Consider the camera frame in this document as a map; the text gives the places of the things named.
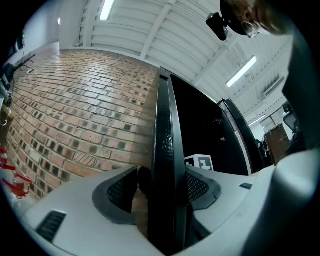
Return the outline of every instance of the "white ceiling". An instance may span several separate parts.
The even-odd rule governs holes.
[[[250,123],[265,113],[259,109],[271,111],[283,97],[277,90],[267,100],[263,92],[287,77],[292,38],[250,39],[230,30],[227,41],[220,41],[205,22],[209,13],[220,12],[220,0],[115,0],[106,21],[100,20],[104,0],[82,2],[80,47],[163,66],[216,101],[232,99]],[[228,88],[226,82],[252,55],[257,63]]]

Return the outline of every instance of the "white cube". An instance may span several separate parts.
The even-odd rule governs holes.
[[[185,157],[184,163],[186,166],[193,166],[209,171],[214,171],[214,166],[212,164],[210,155],[194,154],[192,156]]]

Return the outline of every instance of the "red metal object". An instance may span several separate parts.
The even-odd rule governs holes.
[[[0,146],[0,154],[5,154],[6,151]],[[7,169],[7,170],[11,170],[11,171],[15,171],[16,167],[14,166],[10,166],[7,165],[8,163],[8,159],[7,158],[3,158],[0,155],[0,168],[2,169]],[[27,191],[25,191],[25,182],[27,182]],[[25,197],[27,194],[29,194],[30,192],[30,185],[32,184],[32,180],[26,176],[23,176],[19,173],[15,173],[13,180],[12,180],[12,184],[9,183],[8,181],[6,181],[4,178],[2,179],[2,182],[4,183],[4,185],[6,185],[15,195],[16,198],[18,199],[22,199],[23,197]]]

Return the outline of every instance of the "ceiling light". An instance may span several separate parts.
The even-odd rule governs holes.
[[[257,62],[257,57],[252,56],[240,69],[239,71],[226,82],[226,85],[230,88],[238,81],[255,63]]]
[[[105,0],[102,12],[100,15],[100,20],[107,21],[109,20],[111,9],[115,3],[115,0]]]
[[[262,117],[260,117],[257,121],[254,121],[252,124],[250,124],[249,126],[252,126],[252,125],[254,125],[256,122],[259,122],[262,118],[264,118],[266,115],[264,115],[264,116],[262,116]]]

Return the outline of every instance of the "brick wall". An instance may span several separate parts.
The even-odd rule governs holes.
[[[154,118],[145,101],[158,68],[93,50],[56,52],[32,68],[15,75],[5,144],[17,171],[33,180],[32,196],[144,162]]]

